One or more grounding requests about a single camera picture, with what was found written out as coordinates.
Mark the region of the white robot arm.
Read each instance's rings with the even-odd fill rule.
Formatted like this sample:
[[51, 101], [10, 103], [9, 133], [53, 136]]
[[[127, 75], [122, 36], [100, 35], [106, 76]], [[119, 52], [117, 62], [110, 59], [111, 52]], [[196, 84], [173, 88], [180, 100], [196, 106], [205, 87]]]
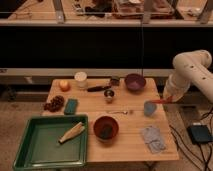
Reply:
[[163, 98], [177, 102], [193, 84], [213, 103], [213, 73], [208, 70], [211, 63], [212, 56], [207, 50], [176, 55], [173, 58], [174, 70], [164, 86]]

